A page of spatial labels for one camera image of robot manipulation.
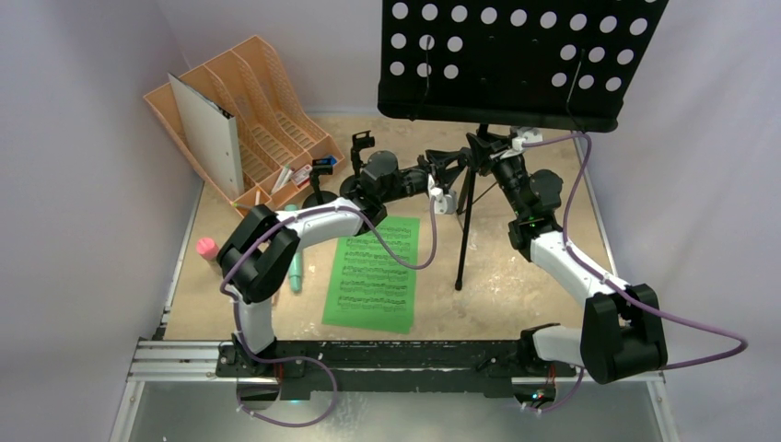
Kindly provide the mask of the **mint green toy microphone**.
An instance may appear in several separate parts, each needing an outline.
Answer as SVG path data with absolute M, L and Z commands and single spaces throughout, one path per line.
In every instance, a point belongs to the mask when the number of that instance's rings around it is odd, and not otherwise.
M 303 288 L 303 256 L 298 250 L 289 265 L 287 279 L 290 290 L 294 294 L 299 294 Z

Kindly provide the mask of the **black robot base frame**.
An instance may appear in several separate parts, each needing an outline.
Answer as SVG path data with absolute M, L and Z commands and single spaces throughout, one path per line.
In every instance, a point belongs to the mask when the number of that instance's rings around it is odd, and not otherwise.
M 561 362 L 532 355 L 524 339 L 499 341 L 274 341 L 256 357 L 237 340 L 218 347 L 216 375 L 243 383 L 273 378 L 284 400 L 315 391 L 481 393 L 530 401 L 554 398 L 551 375 L 573 376 Z

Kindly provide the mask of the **black mic stand for pink mic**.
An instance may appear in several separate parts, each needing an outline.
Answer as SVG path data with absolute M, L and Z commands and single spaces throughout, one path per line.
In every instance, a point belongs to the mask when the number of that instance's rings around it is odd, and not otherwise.
M 312 208 L 318 205 L 328 204 L 338 198 L 338 195 L 334 192 L 323 190 L 321 187 L 321 177 L 331 176 L 333 174 L 333 166 L 324 164 L 322 158 L 313 159 L 311 162 L 312 171 L 309 175 L 309 185 L 312 189 L 312 194 L 307 196 L 302 204 L 303 209 Z

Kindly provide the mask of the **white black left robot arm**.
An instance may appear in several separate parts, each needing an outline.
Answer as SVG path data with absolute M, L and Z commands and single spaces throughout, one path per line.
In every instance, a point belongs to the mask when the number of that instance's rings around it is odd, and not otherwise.
M 387 203 L 402 198 L 426 194 L 431 215 L 453 213 L 452 184 L 471 165 L 467 148 L 427 150 L 406 169 L 392 152 L 377 151 L 367 160 L 354 159 L 355 173 L 344 181 L 343 195 L 328 203 L 282 212 L 252 207 L 217 255 L 220 290 L 234 310 L 233 342 L 242 348 L 239 365 L 254 377 L 274 367 L 271 300 L 298 252 L 375 230 Z

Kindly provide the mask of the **black tripod music stand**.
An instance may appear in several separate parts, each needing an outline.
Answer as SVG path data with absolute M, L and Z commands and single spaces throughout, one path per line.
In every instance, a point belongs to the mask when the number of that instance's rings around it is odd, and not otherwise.
M 385 1 L 378 108 L 405 120 L 609 133 L 663 1 Z

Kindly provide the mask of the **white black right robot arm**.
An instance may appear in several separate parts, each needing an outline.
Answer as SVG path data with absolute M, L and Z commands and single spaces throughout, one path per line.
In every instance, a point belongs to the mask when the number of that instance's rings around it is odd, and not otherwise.
M 578 329 L 552 323 L 523 331 L 517 361 L 538 375 L 552 362 L 584 368 L 600 384 L 663 368 L 668 362 L 658 297 L 648 285 L 630 285 L 599 267 L 556 219 L 564 182 L 549 169 L 530 173 L 524 153 L 544 144 L 532 131 L 500 136 L 468 134 L 471 165 L 492 175 L 515 218 L 508 238 L 528 262 L 546 271 L 583 309 Z

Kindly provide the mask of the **black mic stand with green mic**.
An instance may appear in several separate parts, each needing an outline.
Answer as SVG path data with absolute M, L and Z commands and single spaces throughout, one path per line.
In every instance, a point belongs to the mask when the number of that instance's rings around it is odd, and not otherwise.
M 365 204 L 379 200 L 378 173 L 361 157 L 362 151 L 374 147 L 375 144 L 375 138 L 370 134 L 370 130 L 352 135 L 350 161 L 353 174 L 344 179 L 340 185 L 341 196 L 350 200 L 360 200 Z

